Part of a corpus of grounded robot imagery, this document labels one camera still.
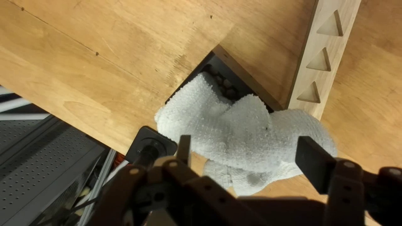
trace white towel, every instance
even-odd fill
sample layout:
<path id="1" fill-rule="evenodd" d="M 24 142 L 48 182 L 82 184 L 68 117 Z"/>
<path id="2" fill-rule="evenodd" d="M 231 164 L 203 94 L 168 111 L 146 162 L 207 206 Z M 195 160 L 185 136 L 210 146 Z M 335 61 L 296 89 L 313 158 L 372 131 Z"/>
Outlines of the white towel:
<path id="1" fill-rule="evenodd" d="M 207 73 L 199 74 L 155 116 L 158 132 L 178 142 L 191 135 L 192 151 L 206 157 L 204 174 L 237 195 L 301 174 L 295 164 L 299 136 L 310 136 L 329 154 L 336 148 L 321 123 L 301 110 L 269 114 L 248 95 L 234 104 L 222 97 Z"/>

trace triangle notch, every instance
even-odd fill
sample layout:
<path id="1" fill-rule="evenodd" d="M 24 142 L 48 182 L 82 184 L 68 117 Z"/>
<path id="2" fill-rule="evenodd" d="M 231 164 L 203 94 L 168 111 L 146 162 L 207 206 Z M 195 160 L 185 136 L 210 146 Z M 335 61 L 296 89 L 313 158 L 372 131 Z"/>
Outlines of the triangle notch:
<path id="1" fill-rule="evenodd" d="M 331 14 L 317 30 L 317 33 L 322 35 L 343 36 L 338 10 L 335 10 L 335 12 Z"/>
<path id="2" fill-rule="evenodd" d="M 316 82 L 314 81 L 310 86 L 308 86 L 297 99 L 311 103 L 321 103 Z"/>
<path id="3" fill-rule="evenodd" d="M 331 64 L 329 63 L 328 52 L 326 47 L 322 49 L 306 66 L 309 69 L 320 71 L 331 71 Z"/>

